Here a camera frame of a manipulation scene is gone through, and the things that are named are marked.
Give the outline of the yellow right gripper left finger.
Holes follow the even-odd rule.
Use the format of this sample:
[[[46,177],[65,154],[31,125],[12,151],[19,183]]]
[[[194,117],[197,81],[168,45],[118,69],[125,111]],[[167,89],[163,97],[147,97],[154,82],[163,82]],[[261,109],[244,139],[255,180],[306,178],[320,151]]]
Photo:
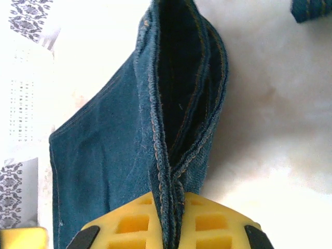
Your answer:
[[[163,248],[151,192],[85,224],[67,248]]]

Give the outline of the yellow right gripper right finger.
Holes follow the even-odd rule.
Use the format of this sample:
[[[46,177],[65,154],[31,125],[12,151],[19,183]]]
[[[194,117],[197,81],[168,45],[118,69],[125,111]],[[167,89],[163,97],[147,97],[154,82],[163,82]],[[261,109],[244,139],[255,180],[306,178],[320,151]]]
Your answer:
[[[217,202],[185,193],[179,248],[273,249],[260,224]]]

